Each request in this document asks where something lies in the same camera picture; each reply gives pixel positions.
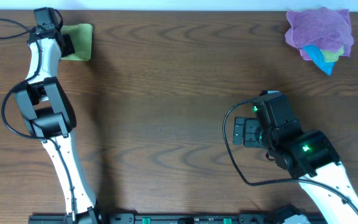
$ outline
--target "green indicator light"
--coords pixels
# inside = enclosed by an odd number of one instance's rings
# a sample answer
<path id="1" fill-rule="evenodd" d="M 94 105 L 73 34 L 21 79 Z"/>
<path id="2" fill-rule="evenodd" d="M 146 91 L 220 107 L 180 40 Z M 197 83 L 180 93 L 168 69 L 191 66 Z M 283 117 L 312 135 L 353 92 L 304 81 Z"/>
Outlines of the green indicator light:
<path id="1" fill-rule="evenodd" d="M 309 151 L 311 148 L 309 148 L 309 146 L 303 146 L 302 149 L 306 152 Z"/>

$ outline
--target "pink towel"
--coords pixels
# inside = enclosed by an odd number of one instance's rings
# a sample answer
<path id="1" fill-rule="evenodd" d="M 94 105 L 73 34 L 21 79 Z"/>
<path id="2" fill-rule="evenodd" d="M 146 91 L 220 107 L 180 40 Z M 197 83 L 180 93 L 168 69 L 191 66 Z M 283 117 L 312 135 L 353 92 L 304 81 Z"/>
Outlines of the pink towel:
<path id="1" fill-rule="evenodd" d="M 311 60 L 302 50 L 307 45 L 330 52 L 338 52 L 344 46 L 342 56 L 351 55 L 354 39 L 348 9 L 334 11 L 322 7 L 303 12 L 288 11 L 287 19 L 291 28 L 285 33 L 285 41 L 299 49 L 304 60 Z"/>

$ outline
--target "wood grain surface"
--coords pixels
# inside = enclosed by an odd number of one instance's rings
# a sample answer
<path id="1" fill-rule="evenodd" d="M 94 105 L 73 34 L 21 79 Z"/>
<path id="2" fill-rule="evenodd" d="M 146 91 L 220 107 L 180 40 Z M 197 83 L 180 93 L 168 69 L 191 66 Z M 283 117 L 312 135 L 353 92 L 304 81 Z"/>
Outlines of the wood grain surface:
<path id="1" fill-rule="evenodd" d="M 221 123 L 235 103 L 261 90 L 288 95 L 305 130 L 334 144 L 358 193 L 358 13 L 355 45 L 331 77 L 285 43 L 284 12 L 62 11 L 66 25 L 94 28 L 92 59 L 61 61 L 58 77 L 75 109 L 77 149 L 103 210 L 237 213 L 292 203 L 318 209 L 297 184 L 246 186 L 224 147 Z M 0 11 L 27 27 L 32 11 Z M 0 24 L 0 35 L 22 32 Z M 27 37 L 0 40 L 0 109 L 27 76 Z M 13 99 L 7 118 L 25 131 Z M 250 106 L 235 111 L 253 116 Z M 228 121 L 232 135 L 234 115 Z M 251 181 L 289 177 L 261 149 L 234 147 Z M 37 141 L 0 117 L 0 223 L 63 213 L 57 175 Z"/>

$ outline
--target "black cable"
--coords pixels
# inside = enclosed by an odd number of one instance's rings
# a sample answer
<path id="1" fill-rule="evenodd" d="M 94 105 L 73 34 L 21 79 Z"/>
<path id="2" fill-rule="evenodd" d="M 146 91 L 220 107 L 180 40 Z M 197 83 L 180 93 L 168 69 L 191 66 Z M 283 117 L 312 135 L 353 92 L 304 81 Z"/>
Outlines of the black cable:
<path id="1" fill-rule="evenodd" d="M 0 40 L 5 40 L 5 39 L 11 39 L 11 38 L 15 38 L 15 37 L 20 37 L 26 33 L 29 33 L 29 32 L 35 32 L 35 27 L 33 29 L 29 29 L 27 28 L 26 26 L 24 26 L 23 24 L 19 23 L 19 22 L 16 22 L 16 21 L 13 21 L 13 20 L 10 20 L 10 19 L 3 19 L 3 18 L 0 18 L 0 21 L 2 22 L 10 22 L 10 23 L 13 23 L 15 25 L 18 25 L 19 27 L 25 29 L 25 32 L 21 33 L 21 34 L 16 34 L 16 35 L 12 35 L 12 36 L 9 36 L 9 37 L 0 37 Z"/>
<path id="2" fill-rule="evenodd" d="M 266 157 L 266 159 L 267 159 L 268 161 L 275 161 L 275 159 L 271 159 L 271 158 L 270 158 L 269 152 L 266 152 L 265 157 Z"/>
<path id="3" fill-rule="evenodd" d="M 63 26 L 63 17 L 62 15 L 60 14 L 60 12 L 58 10 L 55 9 L 55 11 L 57 12 L 57 14 L 60 16 L 60 24 L 59 24 L 59 29 L 62 28 Z M 24 34 L 27 34 L 27 33 L 33 33 L 35 32 L 36 28 L 37 27 L 33 27 L 32 29 L 29 29 L 27 28 L 25 25 L 19 23 L 19 22 L 16 22 L 16 21 L 12 21 L 10 19 L 3 19 L 3 18 L 0 18 L 0 21 L 2 22 L 9 22 L 9 23 L 12 23 L 12 24 L 15 24 L 15 25 L 18 25 L 19 27 L 23 28 L 25 30 L 25 32 L 21 33 L 21 34 L 16 34 L 16 35 L 12 35 L 12 36 L 8 36 L 8 37 L 0 37 L 0 40 L 4 40 L 4 39 L 11 39 L 11 38 L 15 38 L 15 37 L 19 37 L 19 36 L 22 36 Z M 25 80 L 19 82 L 18 84 L 16 84 L 13 88 L 11 88 L 11 90 L 8 91 L 8 93 L 6 94 L 4 100 L 2 101 L 2 105 L 1 105 L 1 118 L 2 118 L 2 121 L 4 123 L 4 125 L 9 129 L 11 130 L 13 133 L 17 134 L 18 136 L 20 137 L 23 137 L 23 138 L 27 138 L 27 139 L 35 139 L 35 140 L 39 140 L 39 141 L 51 141 L 53 143 L 53 145 L 55 146 L 55 149 L 59 155 L 59 158 L 63 164 L 63 167 L 65 169 L 65 172 L 66 172 L 66 175 L 67 175 L 67 179 L 68 179 L 68 183 L 69 183 L 69 186 L 70 186 L 70 193 L 71 193 L 71 209 L 72 209 L 72 215 L 74 216 L 75 215 L 75 198 L 74 198 L 74 187 L 73 187 L 73 182 L 71 181 L 71 176 L 70 176 L 70 173 L 68 171 L 68 167 L 66 165 L 66 162 L 64 161 L 63 159 L 63 156 L 62 156 L 62 152 L 60 151 L 60 146 L 56 143 L 56 141 L 52 140 L 51 138 L 43 138 L 43 137 L 37 137 L 37 136 L 30 136 L 30 135 L 26 135 L 26 134 L 23 134 L 19 131 L 17 131 L 16 129 L 14 129 L 6 120 L 6 116 L 5 116 L 5 107 L 6 107 L 6 103 L 9 99 L 9 97 L 12 95 L 12 93 L 16 90 L 17 87 L 21 86 L 22 84 L 24 83 L 27 83 L 28 81 L 30 81 L 31 79 L 35 78 L 39 72 L 40 72 L 40 69 L 41 69 L 41 63 L 42 63 L 42 54 L 41 53 L 41 47 L 40 47 L 40 44 L 38 43 L 38 41 L 35 41 L 35 44 L 37 45 L 37 49 L 38 49 L 38 64 L 37 64 L 37 69 L 35 70 L 34 74 L 29 77 L 29 78 L 26 78 Z"/>
<path id="4" fill-rule="evenodd" d="M 61 29 L 62 29 L 62 27 L 63 27 L 63 17 L 62 17 L 62 15 L 60 14 L 60 12 L 57 10 L 57 9 L 55 9 L 55 12 L 59 15 L 59 17 L 60 17 L 60 22 L 59 22 L 59 28 L 58 28 L 58 30 L 60 31 Z"/>
<path id="5" fill-rule="evenodd" d="M 246 177 L 244 177 L 244 175 L 242 174 L 240 168 L 237 166 L 235 160 L 234 160 L 234 157 L 233 157 L 233 154 L 230 150 L 230 146 L 229 146 L 229 143 L 227 141 L 227 136 L 226 136 L 226 121 L 227 121 L 227 117 L 229 117 L 230 113 L 236 109 L 238 106 L 240 105 L 244 105 L 246 103 L 250 103 L 251 100 L 245 100 L 243 102 L 240 102 L 236 105 L 234 105 L 225 115 L 224 119 L 223 119 L 223 126 L 222 126 L 222 132 L 223 132 L 223 139 L 224 139 L 224 143 L 227 147 L 227 152 L 229 153 L 229 156 L 230 156 L 230 159 L 231 159 L 231 162 L 233 163 L 233 166 L 234 168 L 236 169 L 236 171 L 238 172 L 238 174 L 240 175 L 241 179 L 249 186 L 261 186 L 261 185 L 268 185 L 268 184 L 279 184 L 279 183 L 306 183 L 306 184 L 311 184 L 311 185 L 315 185 L 315 186 L 318 186 L 318 187 L 321 187 L 321 188 L 324 188 L 334 194 L 336 194 L 338 197 L 340 197 L 342 199 L 342 201 L 344 203 L 347 203 L 352 209 L 353 211 L 357 214 L 358 216 L 358 208 L 352 203 L 352 201 L 346 197 L 344 194 L 340 193 L 340 191 L 326 185 L 326 184 L 322 184 L 322 183 L 319 183 L 317 181 L 313 181 L 313 180 L 303 180 L 303 179 L 275 179 L 275 180 L 265 180 L 265 181 L 261 181 L 261 182 L 249 182 Z"/>

